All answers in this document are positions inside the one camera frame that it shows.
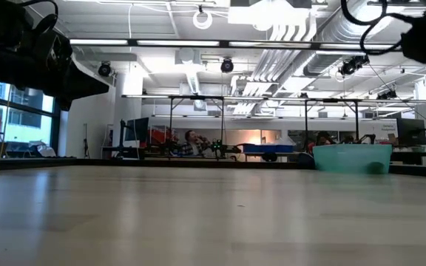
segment window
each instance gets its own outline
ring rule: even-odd
[[[19,90],[14,85],[0,82],[0,99],[10,99],[13,103],[53,112],[53,97],[46,96],[39,89]]]
[[[41,140],[50,144],[52,118],[45,115],[33,114],[14,108],[9,108],[4,141],[23,142]],[[6,106],[0,105],[1,132],[4,131]]]
[[[24,111],[16,110],[16,109],[9,110],[8,123],[13,125],[32,126],[32,127],[36,127],[40,129],[41,120],[42,120],[41,115],[24,112]]]

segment camera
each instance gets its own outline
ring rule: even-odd
[[[354,56],[351,60],[347,60],[343,62],[343,65],[338,69],[338,73],[346,76],[352,75],[356,71],[362,68],[363,65],[369,63],[369,57],[365,56]]]
[[[230,73],[234,69],[233,61],[230,58],[224,58],[221,64],[221,72]]]
[[[26,6],[50,2],[55,13],[35,27]],[[70,40],[53,30],[58,6],[50,0],[20,4],[0,0],[0,81],[17,89],[40,89],[68,111],[75,99],[108,92],[109,86],[77,68]]]
[[[110,64],[111,64],[110,62],[101,62],[101,66],[98,69],[98,74],[101,77],[107,78],[112,74],[112,69]]]

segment person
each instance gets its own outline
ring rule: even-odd
[[[315,143],[309,143],[307,146],[307,152],[309,154],[313,154],[313,150],[315,146],[323,146],[323,145],[331,145],[335,144],[335,142],[330,138],[330,134],[327,132],[318,132],[317,141]]]
[[[203,152],[210,147],[211,143],[193,130],[185,133],[186,142],[180,148],[181,156],[202,156]]]

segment security camera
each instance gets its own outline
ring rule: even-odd
[[[110,62],[101,62],[101,66],[98,69],[98,74],[101,77],[109,77],[111,75],[111,66],[110,66]]]
[[[234,69],[233,61],[230,58],[224,58],[221,64],[221,72],[230,73]]]

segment window frame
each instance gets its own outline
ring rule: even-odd
[[[9,106],[10,108],[19,110],[19,111],[29,112],[29,113],[33,113],[37,115],[44,115],[44,116],[48,116],[52,118],[52,128],[50,130],[50,146],[54,149],[55,153],[57,154],[58,153],[58,135],[59,135],[58,131],[60,129],[61,110],[55,98],[54,98],[52,112],[47,112],[42,109],[37,109],[31,106],[25,106],[20,103],[14,103],[10,100],[11,100],[10,96],[8,97],[8,100],[3,100],[0,98],[0,105]]]

